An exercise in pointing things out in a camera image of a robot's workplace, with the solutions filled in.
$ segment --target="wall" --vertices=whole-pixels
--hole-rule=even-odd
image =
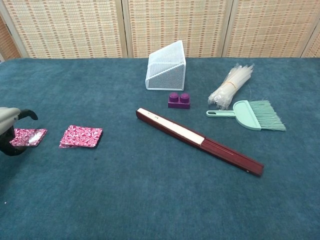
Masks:
[[[11,38],[5,22],[0,17],[0,61],[20,58],[20,53]]]
[[[187,57],[320,57],[320,0],[0,0],[0,13],[22,57],[147,58],[176,40]]]

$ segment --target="teal carpet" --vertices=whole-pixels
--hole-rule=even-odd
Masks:
[[[236,64],[254,64],[239,100],[268,99],[287,131],[206,117]],[[320,59],[188,58],[191,108],[145,87],[148,59],[15,59],[0,64],[0,107],[31,109],[36,148],[0,152],[0,239],[320,238]],[[146,108],[265,165],[246,173],[137,119]],[[97,148],[59,148],[69,125],[103,128]]]

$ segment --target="purple building block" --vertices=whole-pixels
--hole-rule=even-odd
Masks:
[[[189,109],[190,97],[188,93],[182,93],[181,96],[176,92],[172,92],[168,100],[168,108]]]

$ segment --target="pink and white fabric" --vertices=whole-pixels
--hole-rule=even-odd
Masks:
[[[15,128],[15,138],[10,141],[14,147],[36,147],[47,133],[47,129]]]
[[[60,148],[87,147],[97,145],[103,129],[70,125],[60,141]]]

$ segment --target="bundle of plastic straws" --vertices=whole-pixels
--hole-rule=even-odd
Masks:
[[[220,87],[210,94],[209,104],[216,104],[221,110],[228,109],[234,95],[251,77],[254,65],[236,65],[230,70]]]

